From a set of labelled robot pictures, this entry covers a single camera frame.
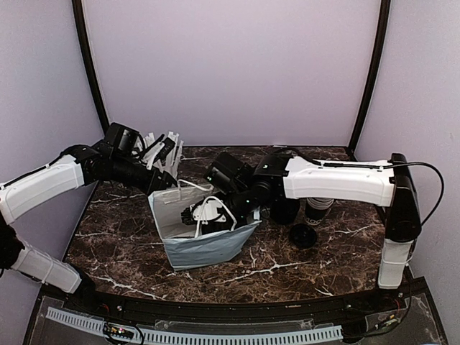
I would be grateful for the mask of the light blue paper bag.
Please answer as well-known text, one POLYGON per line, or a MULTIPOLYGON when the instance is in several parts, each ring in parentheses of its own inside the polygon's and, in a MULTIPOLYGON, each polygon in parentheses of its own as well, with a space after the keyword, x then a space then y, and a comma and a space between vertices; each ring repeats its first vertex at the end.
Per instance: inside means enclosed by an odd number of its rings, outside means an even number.
POLYGON ((217 199, 212 185, 187 180, 148 196, 157 233, 175 271, 230 261, 262 222, 258 208, 236 220, 217 199))

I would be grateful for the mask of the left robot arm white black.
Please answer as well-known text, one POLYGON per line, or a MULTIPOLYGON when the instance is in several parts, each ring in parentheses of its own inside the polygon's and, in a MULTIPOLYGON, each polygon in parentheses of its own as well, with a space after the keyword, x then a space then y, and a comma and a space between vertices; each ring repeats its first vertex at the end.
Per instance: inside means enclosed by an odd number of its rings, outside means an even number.
POLYGON ((17 235, 21 216, 72 190, 99 182, 121 183, 146 196, 177 184, 183 141, 169 132, 143 137, 122 124, 110 124, 95 144, 76 144, 53 161, 1 184, 1 269, 15 270, 64 293, 86 313, 101 308, 93 281, 77 267, 54 258, 17 235))

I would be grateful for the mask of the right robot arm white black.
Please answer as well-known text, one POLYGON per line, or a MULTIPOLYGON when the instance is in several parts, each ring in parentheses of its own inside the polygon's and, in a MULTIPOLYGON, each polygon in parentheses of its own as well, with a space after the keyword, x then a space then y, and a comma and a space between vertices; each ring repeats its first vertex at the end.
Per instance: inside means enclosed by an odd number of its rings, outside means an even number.
POLYGON ((315 160, 294 147, 281 147, 254 167, 228 152, 220 153, 204 178, 217 188, 228 214, 244 218, 276 198, 306 199, 311 208, 328 209, 335 200, 359 201, 385 209, 385 239, 377 285, 367 306, 383 311, 395 299, 410 248, 425 223, 404 155, 388 160, 350 162, 315 160))

